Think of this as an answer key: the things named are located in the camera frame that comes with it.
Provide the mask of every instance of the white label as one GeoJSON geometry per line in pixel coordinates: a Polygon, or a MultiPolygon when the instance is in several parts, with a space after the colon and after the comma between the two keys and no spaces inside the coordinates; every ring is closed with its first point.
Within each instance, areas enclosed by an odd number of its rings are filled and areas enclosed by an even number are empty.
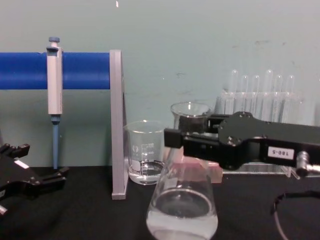
{"type": "Polygon", "coordinates": [[[174,177],[174,178],[169,178],[165,181],[163,189],[171,189],[171,188],[175,188],[177,186],[177,182],[178,182],[178,178],[174,177]]]}
{"type": "Polygon", "coordinates": [[[271,157],[271,158],[293,160],[294,155],[295,155],[295,150],[290,148],[282,148],[282,147],[274,147],[274,146],[270,146],[268,148],[268,157],[271,157]]]}
{"type": "Polygon", "coordinates": [[[140,171],[140,162],[137,160],[132,160],[132,169],[135,171],[140,171]]]}
{"type": "Polygon", "coordinates": [[[6,193],[6,190],[0,191],[0,198],[2,198],[6,193]]]}
{"type": "Polygon", "coordinates": [[[18,164],[20,167],[24,168],[24,169],[28,169],[29,166],[27,164],[25,164],[24,162],[20,161],[20,160],[17,160],[17,161],[14,161],[16,164],[18,164]]]}

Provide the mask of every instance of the erlenmeyer flask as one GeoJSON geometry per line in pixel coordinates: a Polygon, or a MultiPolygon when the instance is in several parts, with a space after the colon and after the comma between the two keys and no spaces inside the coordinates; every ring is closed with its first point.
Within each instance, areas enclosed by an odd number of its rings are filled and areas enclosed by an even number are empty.
{"type": "MultiPolygon", "coordinates": [[[[171,106],[175,128],[203,132],[210,108],[200,103],[178,105],[171,106]]],[[[146,224],[157,240],[212,238],[218,217],[206,161],[184,156],[183,148],[170,149],[149,205],[146,224]]]]}

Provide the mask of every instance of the blue pipette holder bar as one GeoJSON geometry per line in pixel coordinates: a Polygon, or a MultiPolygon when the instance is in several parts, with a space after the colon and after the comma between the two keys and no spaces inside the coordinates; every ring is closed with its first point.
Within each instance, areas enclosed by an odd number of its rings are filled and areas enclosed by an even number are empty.
{"type": "MultiPolygon", "coordinates": [[[[47,85],[46,53],[0,53],[0,90],[46,90],[47,85]]],[[[125,199],[128,143],[124,139],[127,123],[121,51],[64,52],[62,85],[64,90],[110,90],[112,199],[125,199]]]]}

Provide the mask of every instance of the glass beaker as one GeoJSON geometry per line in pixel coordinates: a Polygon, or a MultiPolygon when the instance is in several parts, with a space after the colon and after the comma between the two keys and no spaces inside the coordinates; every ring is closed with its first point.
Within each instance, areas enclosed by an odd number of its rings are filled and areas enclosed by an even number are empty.
{"type": "MultiPolygon", "coordinates": [[[[174,127],[203,133],[211,109],[202,103],[171,106],[174,127]]],[[[146,224],[157,240],[209,240],[218,217],[208,162],[171,148],[149,204],[146,224]]]]}
{"type": "Polygon", "coordinates": [[[141,185],[156,184],[164,167],[164,126],[142,120],[124,126],[128,137],[130,179],[141,185]]]}

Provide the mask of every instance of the gray stand upright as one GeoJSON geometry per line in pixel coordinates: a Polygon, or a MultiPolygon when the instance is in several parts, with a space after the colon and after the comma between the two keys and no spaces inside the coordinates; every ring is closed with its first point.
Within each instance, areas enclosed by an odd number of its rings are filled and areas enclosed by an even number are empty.
{"type": "Polygon", "coordinates": [[[112,199],[126,199],[128,183],[128,141],[124,134],[126,121],[125,86],[120,50],[110,50],[110,107],[112,139],[112,199]]]}

